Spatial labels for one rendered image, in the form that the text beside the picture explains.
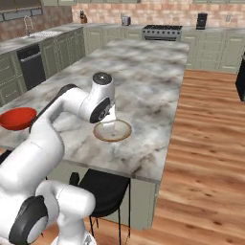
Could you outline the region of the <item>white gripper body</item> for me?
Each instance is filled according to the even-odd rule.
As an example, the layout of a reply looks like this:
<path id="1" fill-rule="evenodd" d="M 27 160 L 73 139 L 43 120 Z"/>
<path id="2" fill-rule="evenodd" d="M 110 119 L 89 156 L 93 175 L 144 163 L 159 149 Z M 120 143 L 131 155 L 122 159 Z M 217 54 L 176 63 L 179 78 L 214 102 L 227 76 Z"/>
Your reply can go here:
<path id="1" fill-rule="evenodd" d="M 105 118 L 101 121 L 103 126 L 112 126 L 114 122 L 116 121 L 116 105 L 113 105 L 109 111 L 108 114 L 105 116 Z"/>

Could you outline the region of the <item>pale bowl with brown rim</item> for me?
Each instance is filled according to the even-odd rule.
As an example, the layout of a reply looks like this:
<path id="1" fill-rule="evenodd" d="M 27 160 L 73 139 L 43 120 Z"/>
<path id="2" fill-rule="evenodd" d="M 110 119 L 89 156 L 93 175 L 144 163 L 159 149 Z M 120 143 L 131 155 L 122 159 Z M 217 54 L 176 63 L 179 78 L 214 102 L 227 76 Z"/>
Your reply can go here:
<path id="1" fill-rule="evenodd" d="M 100 122 L 93 130 L 94 136 L 104 142 L 119 142 L 130 136 L 132 127 L 122 120 Z"/>

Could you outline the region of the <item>black stool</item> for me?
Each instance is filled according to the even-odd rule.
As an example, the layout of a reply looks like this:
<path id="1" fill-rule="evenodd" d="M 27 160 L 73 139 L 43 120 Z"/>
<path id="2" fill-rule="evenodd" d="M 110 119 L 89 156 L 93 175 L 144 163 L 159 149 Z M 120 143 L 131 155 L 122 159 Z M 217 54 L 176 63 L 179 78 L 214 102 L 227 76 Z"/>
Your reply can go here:
<path id="1" fill-rule="evenodd" d="M 0 165 L 5 161 L 6 158 L 12 153 L 11 150 L 6 150 L 4 153 L 0 155 Z"/>
<path id="2" fill-rule="evenodd" d="M 131 193 L 131 179 L 94 169 L 88 169 L 82 179 L 79 174 L 73 172 L 69 184 L 86 189 L 94 194 L 96 207 L 89 220 L 93 217 L 99 219 L 118 212 L 118 222 L 121 222 L 120 206 L 126 192 Z"/>

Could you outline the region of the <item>pale green island counter base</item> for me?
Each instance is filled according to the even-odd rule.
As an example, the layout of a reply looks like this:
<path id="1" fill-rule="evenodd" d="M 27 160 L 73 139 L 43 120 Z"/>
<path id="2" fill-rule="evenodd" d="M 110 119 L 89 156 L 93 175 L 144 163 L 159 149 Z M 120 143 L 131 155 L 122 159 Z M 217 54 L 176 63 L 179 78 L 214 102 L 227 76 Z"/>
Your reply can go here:
<path id="1" fill-rule="evenodd" d="M 87 167 L 75 165 L 72 162 L 62 161 L 48 178 L 64 184 L 69 183 L 70 176 L 77 172 L 80 178 L 88 170 Z M 156 185 L 142 180 L 131 180 L 131 193 L 126 193 L 120 210 L 121 223 L 128 225 L 128 216 L 131 216 L 131 227 L 136 230 L 150 229 L 154 216 Z"/>

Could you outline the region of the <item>red bowl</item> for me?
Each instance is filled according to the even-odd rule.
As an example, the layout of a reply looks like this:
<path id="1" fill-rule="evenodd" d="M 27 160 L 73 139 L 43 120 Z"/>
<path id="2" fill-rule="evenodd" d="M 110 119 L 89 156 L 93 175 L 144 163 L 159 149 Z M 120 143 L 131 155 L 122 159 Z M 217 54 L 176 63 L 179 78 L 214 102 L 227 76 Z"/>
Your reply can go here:
<path id="1" fill-rule="evenodd" d="M 36 116 L 36 110 L 31 107 L 17 107 L 0 115 L 0 125 L 8 130 L 23 130 L 28 128 Z"/>

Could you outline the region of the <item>pale green cupboard run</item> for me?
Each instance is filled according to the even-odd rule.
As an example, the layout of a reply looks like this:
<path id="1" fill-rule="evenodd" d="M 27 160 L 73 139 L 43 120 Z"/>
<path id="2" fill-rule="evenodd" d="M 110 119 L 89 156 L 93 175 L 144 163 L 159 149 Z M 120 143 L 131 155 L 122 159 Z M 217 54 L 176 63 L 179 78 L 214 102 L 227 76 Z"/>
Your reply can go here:
<path id="1" fill-rule="evenodd" d="M 245 51 L 245 29 L 182 30 L 189 44 L 188 69 L 237 73 Z"/>
<path id="2" fill-rule="evenodd" d="M 83 28 L 85 53 L 90 55 L 115 39 L 142 39 L 141 25 L 90 24 Z"/>
<path id="3" fill-rule="evenodd" d="M 61 26 L 51 31 L 63 34 L 0 43 L 0 107 L 29 91 L 17 56 L 19 50 L 39 46 L 46 79 L 85 57 L 82 27 Z"/>

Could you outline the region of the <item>black dishwasher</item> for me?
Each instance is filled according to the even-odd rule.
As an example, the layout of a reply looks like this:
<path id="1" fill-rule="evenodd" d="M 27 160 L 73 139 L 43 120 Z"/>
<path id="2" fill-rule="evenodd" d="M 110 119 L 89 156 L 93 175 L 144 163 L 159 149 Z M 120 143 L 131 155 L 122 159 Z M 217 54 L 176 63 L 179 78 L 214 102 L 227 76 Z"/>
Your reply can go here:
<path id="1" fill-rule="evenodd" d="M 46 80 L 41 52 L 37 44 L 19 50 L 17 56 L 28 90 Z"/>

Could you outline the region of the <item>steel stove with black hob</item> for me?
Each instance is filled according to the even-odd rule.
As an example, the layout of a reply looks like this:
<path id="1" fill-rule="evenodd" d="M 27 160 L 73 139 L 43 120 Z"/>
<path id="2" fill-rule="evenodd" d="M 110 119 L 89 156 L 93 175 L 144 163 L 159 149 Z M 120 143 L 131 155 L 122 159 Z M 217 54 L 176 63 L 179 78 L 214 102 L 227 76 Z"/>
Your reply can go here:
<path id="1" fill-rule="evenodd" d="M 143 39 L 180 41 L 182 27 L 176 25 L 146 25 L 143 27 Z"/>

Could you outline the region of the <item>steel sink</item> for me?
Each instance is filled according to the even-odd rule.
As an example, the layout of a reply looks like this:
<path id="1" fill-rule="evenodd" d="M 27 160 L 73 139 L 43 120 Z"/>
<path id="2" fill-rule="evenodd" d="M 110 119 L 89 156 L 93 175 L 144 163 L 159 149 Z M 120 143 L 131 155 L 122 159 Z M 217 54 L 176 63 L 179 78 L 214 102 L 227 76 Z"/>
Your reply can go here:
<path id="1" fill-rule="evenodd" d="M 63 34 L 63 32 L 56 31 L 42 31 L 38 33 L 30 33 L 29 35 L 21 36 L 21 39 L 30 39 L 30 38 L 44 38 L 44 37 L 53 37 Z"/>

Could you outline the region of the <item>steel tap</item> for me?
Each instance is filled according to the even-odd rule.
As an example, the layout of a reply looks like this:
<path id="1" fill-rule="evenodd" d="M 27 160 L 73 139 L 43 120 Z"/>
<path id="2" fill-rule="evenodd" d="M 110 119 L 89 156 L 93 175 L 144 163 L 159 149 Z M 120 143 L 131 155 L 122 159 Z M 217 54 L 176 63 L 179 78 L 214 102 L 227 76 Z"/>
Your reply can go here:
<path id="1" fill-rule="evenodd" d="M 31 31 L 33 30 L 32 18 L 30 16 L 26 15 L 24 17 L 24 24 L 25 24 L 26 36 L 29 36 L 31 34 Z"/>

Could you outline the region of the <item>black appliance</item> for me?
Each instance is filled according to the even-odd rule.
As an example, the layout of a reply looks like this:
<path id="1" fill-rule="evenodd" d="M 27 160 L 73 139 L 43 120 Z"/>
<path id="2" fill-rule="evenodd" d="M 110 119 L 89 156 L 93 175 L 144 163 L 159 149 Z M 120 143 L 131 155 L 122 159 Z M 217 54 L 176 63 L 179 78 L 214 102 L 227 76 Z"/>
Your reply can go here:
<path id="1" fill-rule="evenodd" d="M 245 54 L 242 56 L 235 86 L 240 100 L 245 102 Z"/>

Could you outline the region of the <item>pale green wall cupboards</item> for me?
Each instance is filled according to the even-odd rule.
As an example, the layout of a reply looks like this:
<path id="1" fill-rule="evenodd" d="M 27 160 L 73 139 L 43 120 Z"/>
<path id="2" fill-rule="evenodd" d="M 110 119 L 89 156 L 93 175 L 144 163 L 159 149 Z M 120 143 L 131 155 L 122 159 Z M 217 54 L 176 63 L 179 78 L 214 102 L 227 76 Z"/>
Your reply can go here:
<path id="1" fill-rule="evenodd" d="M 245 0 L 192 0 L 192 4 L 245 4 Z"/>
<path id="2" fill-rule="evenodd" d="M 44 6 L 75 6 L 76 4 L 140 4 L 142 0 L 41 0 Z"/>

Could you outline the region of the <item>window with grey frame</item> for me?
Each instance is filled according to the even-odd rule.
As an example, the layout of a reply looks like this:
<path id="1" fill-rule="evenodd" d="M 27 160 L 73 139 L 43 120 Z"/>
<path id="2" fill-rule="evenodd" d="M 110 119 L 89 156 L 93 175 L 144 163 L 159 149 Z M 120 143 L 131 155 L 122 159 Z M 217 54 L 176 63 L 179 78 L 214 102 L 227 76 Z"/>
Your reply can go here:
<path id="1" fill-rule="evenodd" d="M 0 22 L 43 13 L 41 0 L 0 0 Z"/>

